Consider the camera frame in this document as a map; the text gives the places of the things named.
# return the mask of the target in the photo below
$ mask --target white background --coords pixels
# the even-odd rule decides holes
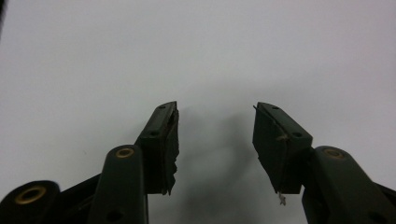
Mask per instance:
[[[257,160],[252,106],[280,106],[396,189],[395,62],[395,1],[11,1],[0,197],[100,173],[177,100],[177,183],[149,196],[150,223],[306,223]]]

